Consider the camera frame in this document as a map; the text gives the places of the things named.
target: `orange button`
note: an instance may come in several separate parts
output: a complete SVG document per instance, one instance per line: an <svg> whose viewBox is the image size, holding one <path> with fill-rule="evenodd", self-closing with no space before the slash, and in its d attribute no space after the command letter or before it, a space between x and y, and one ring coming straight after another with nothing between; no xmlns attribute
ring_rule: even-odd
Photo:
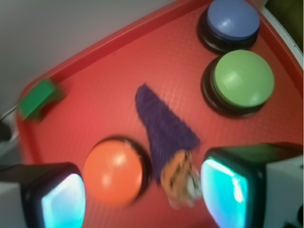
<svg viewBox="0 0 304 228"><path fill-rule="evenodd" d="M135 149L120 140L99 143L86 159L83 178L89 194L101 203L124 206L141 190L143 167Z"/></svg>

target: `green block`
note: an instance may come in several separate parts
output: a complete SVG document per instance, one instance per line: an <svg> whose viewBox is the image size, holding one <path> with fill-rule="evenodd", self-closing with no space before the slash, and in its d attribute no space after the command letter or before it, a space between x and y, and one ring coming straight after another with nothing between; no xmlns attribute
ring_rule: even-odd
<svg viewBox="0 0 304 228"><path fill-rule="evenodd" d="M49 79L42 79L19 102L19 114L23 120L41 120L41 109L47 104L63 98L63 92L54 83Z"/></svg>

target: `tiger figurine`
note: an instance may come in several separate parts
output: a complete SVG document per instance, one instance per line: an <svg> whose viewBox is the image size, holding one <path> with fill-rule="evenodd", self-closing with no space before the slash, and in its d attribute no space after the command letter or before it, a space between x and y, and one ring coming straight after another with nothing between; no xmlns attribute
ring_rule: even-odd
<svg viewBox="0 0 304 228"><path fill-rule="evenodd" d="M161 185L175 209L193 207L194 201L202 198L200 175L191 162L189 151L179 150L161 171Z"/></svg>

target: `textured tray surface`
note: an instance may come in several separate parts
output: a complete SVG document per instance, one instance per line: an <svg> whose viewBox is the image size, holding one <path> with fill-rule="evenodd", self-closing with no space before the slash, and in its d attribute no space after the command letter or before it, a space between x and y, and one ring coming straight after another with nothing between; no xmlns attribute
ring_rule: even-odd
<svg viewBox="0 0 304 228"><path fill-rule="evenodd" d="M251 51L262 56L275 76L266 105L249 118L231 119L212 111L200 91L204 69L218 55L199 42L200 7L136 39L60 83L66 98L40 123L27 124L21 143L29 162L74 162L82 170L92 147L110 135L124 134L149 150L134 97L143 83L202 141L193 153L200 169L206 150L215 146L267 142L303 143L303 99L267 42L258 36ZM174 210L152 181L143 196L124 209L107 209L87 196L84 227L214 227L203 201Z"/></svg>

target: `blue button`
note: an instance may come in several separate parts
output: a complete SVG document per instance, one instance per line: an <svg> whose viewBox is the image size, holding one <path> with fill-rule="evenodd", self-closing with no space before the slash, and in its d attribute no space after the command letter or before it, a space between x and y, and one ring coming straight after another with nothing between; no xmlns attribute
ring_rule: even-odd
<svg viewBox="0 0 304 228"><path fill-rule="evenodd" d="M215 0L208 8L207 23L220 38L240 41L257 32L260 19L244 0Z"/></svg>

